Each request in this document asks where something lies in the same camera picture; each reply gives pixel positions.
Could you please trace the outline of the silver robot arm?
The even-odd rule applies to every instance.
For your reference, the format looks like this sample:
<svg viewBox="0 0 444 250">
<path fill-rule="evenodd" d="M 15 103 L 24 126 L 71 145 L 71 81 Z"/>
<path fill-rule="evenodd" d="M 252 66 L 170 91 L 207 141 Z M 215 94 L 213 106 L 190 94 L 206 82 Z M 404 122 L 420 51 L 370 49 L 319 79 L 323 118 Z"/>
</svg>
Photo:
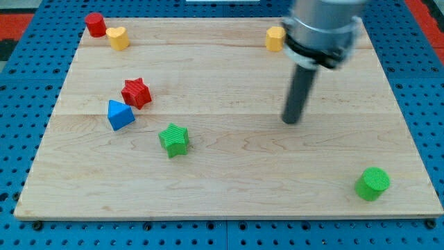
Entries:
<svg viewBox="0 0 444 250">
<path fill-rule="evenodd" d="M 334 69 L 346 61 L 360 34 L 367 0 L 296 0 L 282 19 L 284 52 L 297 65 Z"/>
</svg>

